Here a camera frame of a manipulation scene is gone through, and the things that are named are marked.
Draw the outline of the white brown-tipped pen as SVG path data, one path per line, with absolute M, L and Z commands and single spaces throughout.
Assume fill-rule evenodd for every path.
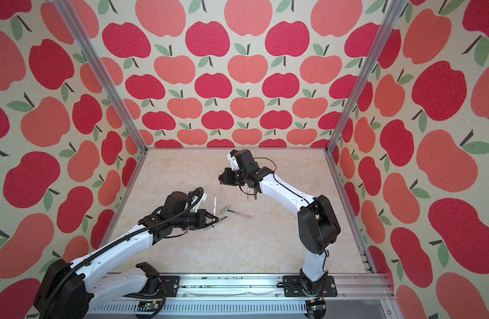
M 218 221 L 218 218 L 217 218 L 217 213 L 216 213 L 216 210 L 217 210 L 217 196 L 215 195 L 214 197 L 214 202 L 213 202 L 213 222 L 214 224 L 212 224 L 212 228 L 215 227 L 215 223 Z

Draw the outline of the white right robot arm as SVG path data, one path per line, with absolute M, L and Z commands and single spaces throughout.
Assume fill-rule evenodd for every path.
M 227 167 L 219 176 L 219 182 L 226 186 L 249 186 L 257 193 L 275 199 L 296 215 L 299 238 L 306 249 L 300 284 L 307 296 L 321 294 L 328 276 L 325 268 L 328 250 L 341 233 L 330 200 L 324 195 L 315 198 L 299 191 L 267 167 L 251 173 Z

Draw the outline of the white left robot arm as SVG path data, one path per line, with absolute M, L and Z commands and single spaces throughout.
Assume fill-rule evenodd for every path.
M 83 318 L 122 296 L 165 300 L 166 285 L 149 263 L 138 263 L 120 275 L 110 275 L 110 271 L 140 251 L 171 239 L 174 229 L 189 231 L 213 226 L 219 219 L 200 209 L 204 199 L 202 187 L 188 194 L 175 191 L 163 206 L 115 241 L 70 262 L 60 259 L 52 263 L 33 302 L 39 317 Z

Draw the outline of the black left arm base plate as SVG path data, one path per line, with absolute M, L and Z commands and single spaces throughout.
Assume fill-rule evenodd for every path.
M 155 276 L 147 282 L 146 296 L 153 298 L 176 297 L 179 281 L 179 276 Z

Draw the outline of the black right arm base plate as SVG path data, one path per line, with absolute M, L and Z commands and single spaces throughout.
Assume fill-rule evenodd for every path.
M 282 288 L 286 297 L 310 297 L 318 298 L 337 297 L 338 291 L 333 276 L 324 275 L 319 280 L 312 282 L 304 276 L 283 276 L 283 280 L 277 284 Z

